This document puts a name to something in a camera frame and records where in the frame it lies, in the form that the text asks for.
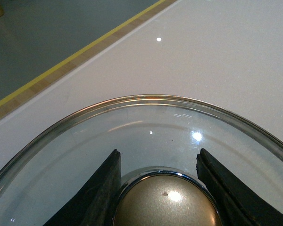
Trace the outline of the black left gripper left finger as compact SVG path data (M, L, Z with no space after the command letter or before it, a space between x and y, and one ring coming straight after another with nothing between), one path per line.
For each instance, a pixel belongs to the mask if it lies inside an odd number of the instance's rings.
M46 226L103 226L110 204L121 186L121 154L113 150L83 187Z

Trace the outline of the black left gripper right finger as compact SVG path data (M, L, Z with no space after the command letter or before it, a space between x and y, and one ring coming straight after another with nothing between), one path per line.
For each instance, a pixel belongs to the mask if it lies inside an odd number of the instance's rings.
M225 226L283 226L283 214L260 198L206 149L196 157L198 179L216 201Z

